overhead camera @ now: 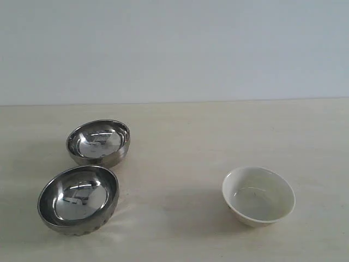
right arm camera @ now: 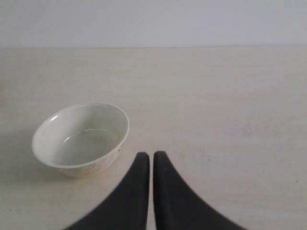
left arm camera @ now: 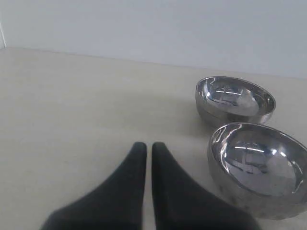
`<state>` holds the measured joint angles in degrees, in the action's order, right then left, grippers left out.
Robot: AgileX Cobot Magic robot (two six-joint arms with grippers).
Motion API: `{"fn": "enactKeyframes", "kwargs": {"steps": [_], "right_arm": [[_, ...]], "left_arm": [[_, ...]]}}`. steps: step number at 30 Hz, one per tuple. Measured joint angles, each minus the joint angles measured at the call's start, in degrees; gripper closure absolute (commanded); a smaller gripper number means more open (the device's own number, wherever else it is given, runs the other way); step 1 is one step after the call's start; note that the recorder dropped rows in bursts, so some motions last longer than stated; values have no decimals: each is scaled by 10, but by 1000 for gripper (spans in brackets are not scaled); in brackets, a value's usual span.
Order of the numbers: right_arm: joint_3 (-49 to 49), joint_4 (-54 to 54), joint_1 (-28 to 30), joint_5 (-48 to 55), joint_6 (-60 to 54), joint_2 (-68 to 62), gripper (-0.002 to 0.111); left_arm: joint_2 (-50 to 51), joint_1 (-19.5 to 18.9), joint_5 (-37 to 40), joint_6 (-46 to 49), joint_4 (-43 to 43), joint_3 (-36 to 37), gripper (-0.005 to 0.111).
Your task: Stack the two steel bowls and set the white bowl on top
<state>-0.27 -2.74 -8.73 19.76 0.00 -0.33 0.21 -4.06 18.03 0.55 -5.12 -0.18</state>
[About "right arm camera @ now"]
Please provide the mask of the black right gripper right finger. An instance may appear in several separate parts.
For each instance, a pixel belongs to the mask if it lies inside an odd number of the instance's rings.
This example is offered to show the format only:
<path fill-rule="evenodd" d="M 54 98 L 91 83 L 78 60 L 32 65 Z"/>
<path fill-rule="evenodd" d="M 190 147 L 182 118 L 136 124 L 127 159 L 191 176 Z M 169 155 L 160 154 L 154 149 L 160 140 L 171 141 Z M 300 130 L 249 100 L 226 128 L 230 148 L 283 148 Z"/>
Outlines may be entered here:
<path fill-rule="evenodd" d="M 243 230 L 184 181 L 164 151 L 153 156 L 153 204 L 158 230 Z"/>

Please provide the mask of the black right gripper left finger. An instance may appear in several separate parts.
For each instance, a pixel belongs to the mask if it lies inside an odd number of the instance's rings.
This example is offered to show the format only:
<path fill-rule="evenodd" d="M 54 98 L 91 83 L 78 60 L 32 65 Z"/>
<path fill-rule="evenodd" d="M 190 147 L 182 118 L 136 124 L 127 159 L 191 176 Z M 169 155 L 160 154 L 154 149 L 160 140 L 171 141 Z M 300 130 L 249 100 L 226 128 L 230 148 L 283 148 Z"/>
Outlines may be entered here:
<path fill-rule="evenodd" d="M 144 230 L 149 203 L 150 159 L 139 152 L 117 187 L 68 230 Z"/>

